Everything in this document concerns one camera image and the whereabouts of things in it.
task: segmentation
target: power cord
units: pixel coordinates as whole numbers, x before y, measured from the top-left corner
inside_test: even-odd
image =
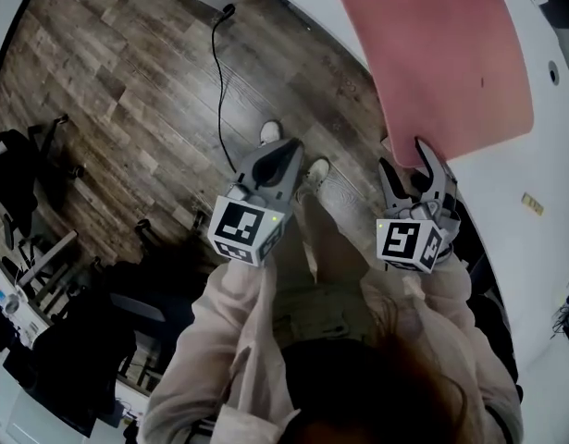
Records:
[[[229,156],[229,151],[225,146],[225,143],[222,141],[222,102],[225,96],[225,83],[222,78],[222,69],[220,67],[220,62],[218,61],[218,57],[216,56],[216,43],[215,43],[215,34],[216,29],[220,26],[221,23],[227,21],[230,17],[235,14],[235,6],[229,4],[225,6],[222,10],[223,15],[218,19],[215,23],[214,28],[212,29],[212,55],[214,56],[214,60],[216,62],[216,66],[218,67],[218,77],[220,78],[220,99],[218,100],[218,139],[220,140],[220,145],[222,146],[222,150],[225,152],[225,156],[227,157],[227,161],[229,162],[230,169],[233,170],[234,173],[237,172],[235,166],[232,164],[232,160]]]

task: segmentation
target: black cable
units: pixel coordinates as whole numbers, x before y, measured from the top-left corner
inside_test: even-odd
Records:
[[[235,6],[234,5],[227,5],[223,10],[224,15],[220,17],[220,19],[215,23],[214,28],[212,29],[212,55],[214,56],[214,60],[216,65],[218,66],[218,77],[220,78],[220,99],[218,100],[218,139],[220,140],[220,145],[222,146],[222,150],[225,152],[225,156],[227,157],[227,161],[229,162],[230,169],[233,172],[237,172],[235,166],[232,164],[232,161],[229,156],[229,152],[227,151],[227,147],[225,143],[222,141],[222,102],[225,96],[225,83],[222,79],[222,69],[220,68],[220,62],[218,61],[218,57],[216,56],[216,43],[215,43],[215,34],[216,28],[220,25],[220,23],[227,21],[230,17],[235,14]]]
[[[558,309],[557,314],[558,314],[558,319],[551,328],[551,330],[553,331],[551,339],[553,339],[556,336],[556,334],[565,334],[565,331],[562,329],[567,325],[569,319],[569,303],[566,302],[566,304],[560,307],[560,309]]]

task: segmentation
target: sticker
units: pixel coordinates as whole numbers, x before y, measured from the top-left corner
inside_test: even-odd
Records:
[[[266,241],[259,247],[259,261],[263,261],[264,258],[267,257],[267,254],[272,250],[278,241],[282,238],[282,225],[284,222],[281,222],[274,231],[269,235]]]
[[[216,234],[223,239],[251,246],[254,244],[255,235],[263,218],[264,211],[239,203],[230,203],[220,219]]]
[[[421,271],[416,265],[411,265],[409,263],[401,263],[401,262],[390,262],[389,260],[385,260],[389,265],[395,266],[401,270],[410,270],[410,271]]]
[[[427,269],[431,270],[436,262],[436,257],[439,255],[439,248],[442,244],[442,237],[439,233],[432,229],[430,230],[430,236],[426,241],[426,247],[424,247],[424,252],[422,253],[422,258],[420,258],[420,263]]]
[[[525,192],[521,202],[530,207],[538,216],[543,216],[543,206],[530,194]]]
[[[216,247],[218,251],[225,256],[229,256],[230,258],[248,263],[250,265],[254,264],[254,259],[252,258],[251,253],[247,252],[246,250],[221,243],[220,241],[216,242]]]
[[[383,255],[397,258],[414,258],[420,225],[417,223],[391,222],[383,247]]]

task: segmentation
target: black chair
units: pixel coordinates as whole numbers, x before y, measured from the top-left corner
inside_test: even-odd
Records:
[[[96,419],[109,423],[117,414],[118,369],[136,351],[136,339],[101,289],[73,298],[65,315],[32,350],[11,347],[4,367],[50,413],[89,437]]]
[[[146,219],[136,227],[145,255],[138,264],[119,262],[103,270],[103,284],[112,303],[130,321],[130,325],[161,344],[156,366],[151,371],[162,374],[168,367],[179,334],[193,322],[192,303],[204,292],[208,273],[204,268],[196,229],[203,216],[196,217],[191,236],[180,246],[166,246],[152,232]],[[125,373],[127,361],[122,368]]]
[[[15,248],[14,232],[18,228],[23,237],[31,235],[31,216],[37,207],[33,187],[37,179],[43,187],[48,203],[59,210],[64,202],[68,178],[83,175],[82,166],[66,169],[48,160],[58,126],[68,122],[68,116],[57,118],[48,125],[28,128],[29,138],[16,130],[0,132],[0,203],[6,209],[4,224],[6,245]],[[43,143],[38,137],[46,130]]]

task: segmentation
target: pink foam board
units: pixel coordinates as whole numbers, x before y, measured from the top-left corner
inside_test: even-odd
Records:
[[[450,159],[531,131],[525,61],[503,0],[342,2],[400,165],[421,165],[414,136]]]

